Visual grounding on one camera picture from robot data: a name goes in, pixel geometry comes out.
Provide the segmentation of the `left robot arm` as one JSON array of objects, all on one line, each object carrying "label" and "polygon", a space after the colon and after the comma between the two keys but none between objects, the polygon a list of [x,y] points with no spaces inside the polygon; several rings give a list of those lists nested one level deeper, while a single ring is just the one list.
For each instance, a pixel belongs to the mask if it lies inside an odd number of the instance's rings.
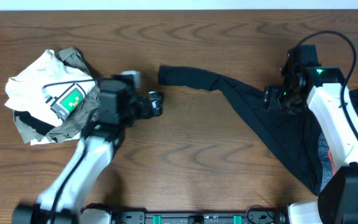
[{"label": "left robot arm", "polygon": [[102,82],[99,107],[91,112],[73,157],[33,205],[17,205],[12,222],[114,223],[111,211],[84,208],[85,199],[124,142],[126,128],[138,119],[161,116],[162,105],[161,92],[151,91],[147,96],[140,96],[134,82]]}]

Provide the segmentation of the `black leggings grey waistband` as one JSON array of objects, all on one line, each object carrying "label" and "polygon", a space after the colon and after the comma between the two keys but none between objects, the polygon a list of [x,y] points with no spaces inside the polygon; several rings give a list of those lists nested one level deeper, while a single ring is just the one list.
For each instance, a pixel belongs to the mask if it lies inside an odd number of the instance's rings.
[{"label": "black leggings grey waistband", "polygon": [[328,142],[311,111],[298,115],[267,111],[262,107],[263,91],[198,68],[162,65],[158,82],[221,91],[273,155],[314,195],[319,195],[333,177]]}]

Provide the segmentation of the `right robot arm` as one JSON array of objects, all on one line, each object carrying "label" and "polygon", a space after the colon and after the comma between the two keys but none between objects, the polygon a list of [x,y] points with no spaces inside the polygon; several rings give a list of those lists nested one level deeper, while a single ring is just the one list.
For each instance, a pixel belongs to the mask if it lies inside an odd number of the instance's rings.
[{"label": "right robot arm", "polygon": [[323,67],[314,45],[288,51],[282,85],[265,88],[264,108],[310,110],[327,140],[334,176],[318,199],[288,206],[287,223],[358,223],[358,115],[337,67]]}]

